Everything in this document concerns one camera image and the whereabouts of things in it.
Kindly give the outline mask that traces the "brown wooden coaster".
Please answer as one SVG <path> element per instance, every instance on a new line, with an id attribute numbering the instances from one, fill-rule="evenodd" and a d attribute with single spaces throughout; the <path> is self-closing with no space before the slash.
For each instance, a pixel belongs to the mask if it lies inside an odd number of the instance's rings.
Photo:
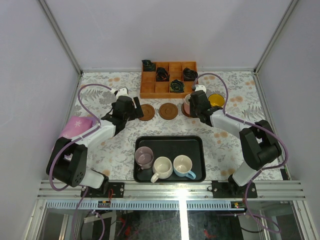
<path id="1" fill-rule="evenodd" d="M 178 108 L 173 103 L 164 103 L 159 108 L 159 115 L 165 120 L 173 120 L 178 115 Z"/>
<path id="2" fill-rule="evenodd" d="M 185 111 L 184 106 L 181 106 L 181 112 L 183 113 L 183 115 L 185 115 L 186 117 L 190 118 L 190 115 Z"/>
<path id="3" fill-rule="evenodd" d="M 155 116 L 155 109 L 150 104 L 141 105 L 143 117 L 140 117 L 141 121 L 150 121 Z"/>

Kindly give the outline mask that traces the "pink ceramic mug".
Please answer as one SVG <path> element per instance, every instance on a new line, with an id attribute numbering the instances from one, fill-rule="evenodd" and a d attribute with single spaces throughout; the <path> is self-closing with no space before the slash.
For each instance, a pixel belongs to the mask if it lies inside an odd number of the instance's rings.
<path id="1" fill-rule="evenodd" d="M 183 99 L 184 109 L 185 109 L 186 113 L 189 114 L 189 115 L 190 115 L 190 97 L 191 97 L 191 95 L 187 94 L 185 96 L 185 98 Z"/>

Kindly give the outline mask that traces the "yellow black mug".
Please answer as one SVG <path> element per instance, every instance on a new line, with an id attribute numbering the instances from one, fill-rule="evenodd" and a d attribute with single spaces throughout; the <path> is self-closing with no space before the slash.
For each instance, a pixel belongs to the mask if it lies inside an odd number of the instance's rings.
<path id="1" fill-rule="evenodd" d="M 210 105 L 212 107 L 223 107 L 225 104 L 225 99 L 222 95 L 220 94 L 211 94 L 208 97 L 208 101 L 210 102 Z"/>

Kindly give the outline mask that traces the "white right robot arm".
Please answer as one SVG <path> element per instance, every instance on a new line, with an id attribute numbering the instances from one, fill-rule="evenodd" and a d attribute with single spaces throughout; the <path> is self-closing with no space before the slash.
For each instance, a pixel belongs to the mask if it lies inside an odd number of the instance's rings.
<path id="1" fill-rule="evenodd" d="M 211 106 L 206 93 L 198 90 L 190 95 L 190 115 L 210 126 L 237 137 L 241 143 L 243 163 L 231 175 L 228 192 L 240 197 L 246 185 L 262 168 L 282 154 L 282 149 L 268 121 L 246 122 L 225 112 L 222 107 Z"/>

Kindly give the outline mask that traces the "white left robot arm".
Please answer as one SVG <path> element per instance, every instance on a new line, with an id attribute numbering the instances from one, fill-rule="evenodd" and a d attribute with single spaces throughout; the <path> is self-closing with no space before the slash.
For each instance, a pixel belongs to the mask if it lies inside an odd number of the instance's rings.
<path id="1" fill-rule="evenodd" d="M 105 197 L 110 190 L 108 177 L 98 171 L 87 168 L 87 157 L 91 148 L 119 134 L 128 121 L 143 117 L 143 110 L 138 97 L 119 96 L 112 103 L 112 113 L 99 119 L 97 124 L 73 138 L 60 137 L 53 147 L 47 164 L 46 173 L 51 187 L 57 188 L 52 180 L 56 179 L 67 187 L 86 186 L 92 188 L 98 197 Z"/>

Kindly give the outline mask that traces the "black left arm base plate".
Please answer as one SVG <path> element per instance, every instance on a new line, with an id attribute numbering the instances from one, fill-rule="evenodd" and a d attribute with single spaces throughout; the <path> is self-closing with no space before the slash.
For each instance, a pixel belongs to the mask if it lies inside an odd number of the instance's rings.
<path id="1" fill-rule="evenodd" d="M 85 198 L 123 198 L 125 192 L 124 182 L 105 182 L 100 188 L 88 188 Z"/>

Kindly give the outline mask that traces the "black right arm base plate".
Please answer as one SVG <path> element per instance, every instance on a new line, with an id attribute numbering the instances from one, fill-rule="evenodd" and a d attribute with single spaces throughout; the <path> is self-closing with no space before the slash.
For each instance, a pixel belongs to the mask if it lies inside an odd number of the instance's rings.
<path id="1" fill-rule="evenodd" d="M 257 199 L 258 194 L 257 194 L 257 188 L 256 185 L 252 182 L 247 190 L 246 189 L 248 184 L 244 186 L 237 186 L 234 183 L 230 182 L 222 182 L 222 181 L 212 181 L 211 182 L 212 186 L 212 194 L 213 197 L 216 199 L 235 199 L 235 198 L 244 198 L 245 196 L 248 199 Z"/>

